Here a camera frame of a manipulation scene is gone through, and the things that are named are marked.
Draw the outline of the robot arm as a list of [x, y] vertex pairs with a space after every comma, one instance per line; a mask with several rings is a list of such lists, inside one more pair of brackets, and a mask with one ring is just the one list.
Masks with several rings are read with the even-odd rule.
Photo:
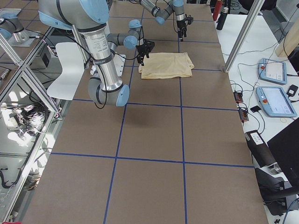
[[141, 23], [132, 20], [127, 33], [106, 35], [109, 10], [104, 0], [40, 0], [38, 10], [45, 25], [64, 30], [76, 27], [84, 36], [97, 70], [89, 80], [90, 98], [103, 106], [124, 106], [129, 98], [129, 86], [117, 75], [113, 58], [120, 45], [136, 48], [139, 64], [149, 57], [155, 43], [144, 38]]
[[164, 24], [164, 22], [173, 15], [177, 23], [177, 29], [175, 31], [178, 34], [179, 40], [182, 42], [184, 37], [187, 37], [187, 26], [193, 23], [193, 17], [185, 13], [183, 0], [165, 1], [166, 7], [164, 9], [157, 5], [157, 1], [153, 3], [150, 0], [135, 0], [135, 2], [149, 11], [160, 25]]

